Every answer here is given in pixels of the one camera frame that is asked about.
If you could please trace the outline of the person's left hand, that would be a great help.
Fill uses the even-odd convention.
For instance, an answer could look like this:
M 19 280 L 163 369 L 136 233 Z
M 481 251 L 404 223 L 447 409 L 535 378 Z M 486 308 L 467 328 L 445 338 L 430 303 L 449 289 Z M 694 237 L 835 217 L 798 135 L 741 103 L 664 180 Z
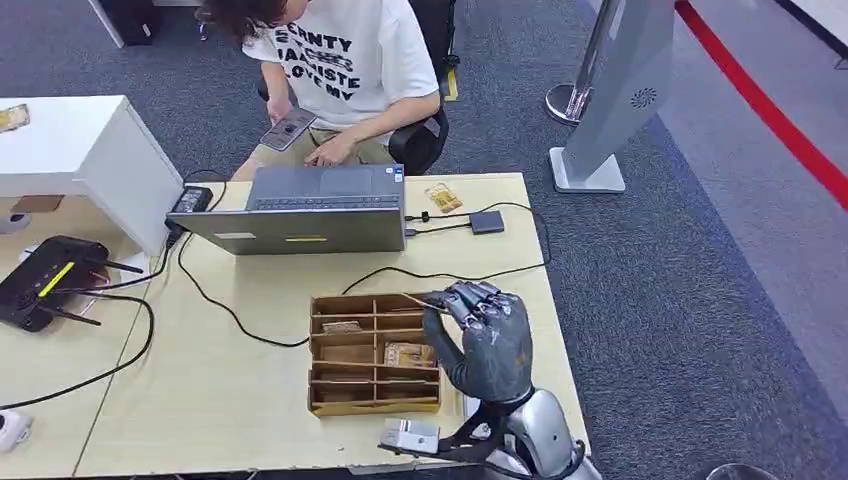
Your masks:
M 347 132 L 340 132 L 320 144 L 305 159 L 306 166 L 332 167 L 343 164 L 354 152 L 358 142 Z

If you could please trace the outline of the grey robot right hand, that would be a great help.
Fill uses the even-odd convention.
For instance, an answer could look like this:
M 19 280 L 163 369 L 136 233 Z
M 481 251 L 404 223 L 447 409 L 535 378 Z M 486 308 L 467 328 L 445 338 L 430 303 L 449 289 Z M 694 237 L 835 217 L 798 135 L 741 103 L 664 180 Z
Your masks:
M 423 301 L 427 344 L 457 390 L 489 403 L 531 392 L 533 342 L 520 297 L 485 281 L 458 281 Z

